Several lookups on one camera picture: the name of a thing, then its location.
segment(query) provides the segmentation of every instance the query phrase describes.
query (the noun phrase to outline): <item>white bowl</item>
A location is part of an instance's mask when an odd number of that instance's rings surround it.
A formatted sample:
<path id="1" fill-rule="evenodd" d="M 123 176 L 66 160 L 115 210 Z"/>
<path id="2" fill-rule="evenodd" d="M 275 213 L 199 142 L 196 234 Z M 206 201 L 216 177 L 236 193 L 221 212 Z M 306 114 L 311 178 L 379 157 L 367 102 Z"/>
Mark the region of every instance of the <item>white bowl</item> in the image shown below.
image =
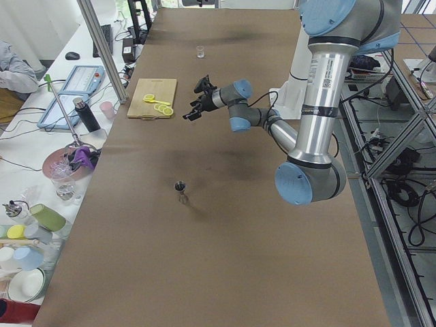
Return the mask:
<path id="1" fill-rule="evenodd" d="M 20 271 L 12 277 L 7 295 L 13 301 L 30 302 L 42 295 L 45 281 L 44 271 L 39 268 Z"/>

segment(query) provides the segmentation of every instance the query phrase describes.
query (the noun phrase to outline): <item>robotic arm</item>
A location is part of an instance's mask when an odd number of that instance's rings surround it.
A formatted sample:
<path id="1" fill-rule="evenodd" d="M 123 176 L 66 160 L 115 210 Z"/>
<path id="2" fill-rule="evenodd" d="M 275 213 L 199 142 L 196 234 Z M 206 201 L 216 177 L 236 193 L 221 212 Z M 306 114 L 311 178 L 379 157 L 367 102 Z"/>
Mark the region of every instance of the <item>robotic arm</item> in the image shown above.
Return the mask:
<path id="1" fill-rule="evenodd" d="M 201 79 L 194 92 L 203 94 L 184 116 L 192 121 L 203 111 L 227 106 L 233 131 L 263 127 L 287 152 L 275 182 L 281 197 L 295 205 L 327 200 L 342 192 L 345 171 L 328 154 L 328 147 L 347 66 L 352 55 L 393 48 L 399 40 L 401 14 L 399 0 L 301 2 L 299 10 L 309 35 L 312 61 L 298 133 L 274 110 L 248 107 L 252 89 L 247 80 L 218 89 L 208 76 Z"/>

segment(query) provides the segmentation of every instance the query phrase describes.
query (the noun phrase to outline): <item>black monitor stand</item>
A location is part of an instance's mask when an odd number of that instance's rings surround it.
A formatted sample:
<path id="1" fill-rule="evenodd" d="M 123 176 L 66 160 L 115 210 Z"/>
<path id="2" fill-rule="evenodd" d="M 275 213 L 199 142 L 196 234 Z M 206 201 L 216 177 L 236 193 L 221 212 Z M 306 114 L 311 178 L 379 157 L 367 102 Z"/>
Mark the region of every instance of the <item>black monitor stand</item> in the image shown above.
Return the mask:
<path id="1" fill-rule="evenodd" d="M 134 39 L 134 44 L 144 44 L 147 35 L 151 29 L 151 18 L 149 13 L 149 8 L 145 0 L 127 0 L 130 9 L 131 21 L 133 22 L 133 31 L 130 30 L 132 37 Z M 141 9 L 137 9 L 136 3 L 141 2 L 142 12 L 144 12 L 145 24 L 147 26 L 147 30 L 141 29 L 138 22 L 138 14 L 141 13 Z"/>

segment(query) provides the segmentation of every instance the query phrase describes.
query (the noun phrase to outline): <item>brown pants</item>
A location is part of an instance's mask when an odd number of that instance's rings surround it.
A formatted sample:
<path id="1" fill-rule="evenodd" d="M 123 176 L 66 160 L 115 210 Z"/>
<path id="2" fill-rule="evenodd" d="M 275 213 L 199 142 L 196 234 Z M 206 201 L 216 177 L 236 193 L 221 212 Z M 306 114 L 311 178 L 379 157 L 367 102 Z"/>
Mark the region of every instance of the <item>brown pants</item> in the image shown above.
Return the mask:
<path id="1" fill-rule="evenodd" d="M 0 89 L 0 123 L 9 123 L 20 110 L 23 102 L 16 94 L 7 89 Z"/>

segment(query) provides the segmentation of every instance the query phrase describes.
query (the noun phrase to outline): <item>plate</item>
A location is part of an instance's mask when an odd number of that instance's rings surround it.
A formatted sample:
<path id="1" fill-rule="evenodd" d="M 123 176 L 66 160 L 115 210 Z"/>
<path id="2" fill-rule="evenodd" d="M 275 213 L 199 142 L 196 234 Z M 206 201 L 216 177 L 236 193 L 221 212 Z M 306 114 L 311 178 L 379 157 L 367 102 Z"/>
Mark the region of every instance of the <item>plate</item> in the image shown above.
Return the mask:
<path id="1" fill-rule="evenodd" d="M 42 295 L 45 281 L 44 271 L 39 268 L 20 271 L 12 277 L 7 295 L 13 301 L 30 302 Z"/>
<path id="2" fill-rule="evenodd" d="M 63 161 L 64 155 L 65 155 L 65 149 L 62 148 L 51 153 L 44 160 L 44 163 L 42 164 L 42 172 L 45 177 L 51 178 L 51 170 L 52 170 L 51 166 L 57 162 Z M 79 169 L 77 169 L 75 172 L 72 172 L 70 176 L 75 181 L 78 181 L 79 179 L 89 175 L 90 173 L 92 173 L 92 170 L 89 169 L 88 167 L 83 166 L 83 167 L 79 167 Z"/>

